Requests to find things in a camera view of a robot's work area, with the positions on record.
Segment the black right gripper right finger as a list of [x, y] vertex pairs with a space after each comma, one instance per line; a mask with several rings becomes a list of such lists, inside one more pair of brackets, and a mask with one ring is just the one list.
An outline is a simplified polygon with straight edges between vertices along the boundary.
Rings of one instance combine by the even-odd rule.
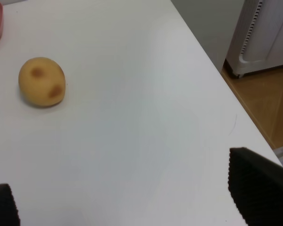
[[283, 167], [245, 148], [230, 148], [228, 190], [249, 226], [283, 226]]

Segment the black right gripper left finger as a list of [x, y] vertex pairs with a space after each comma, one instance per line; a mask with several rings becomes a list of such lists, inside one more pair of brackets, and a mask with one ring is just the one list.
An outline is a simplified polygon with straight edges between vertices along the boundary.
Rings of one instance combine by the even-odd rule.
[[9, 184], [0, 184], [0, 226], [20, 226], [18, 209]]

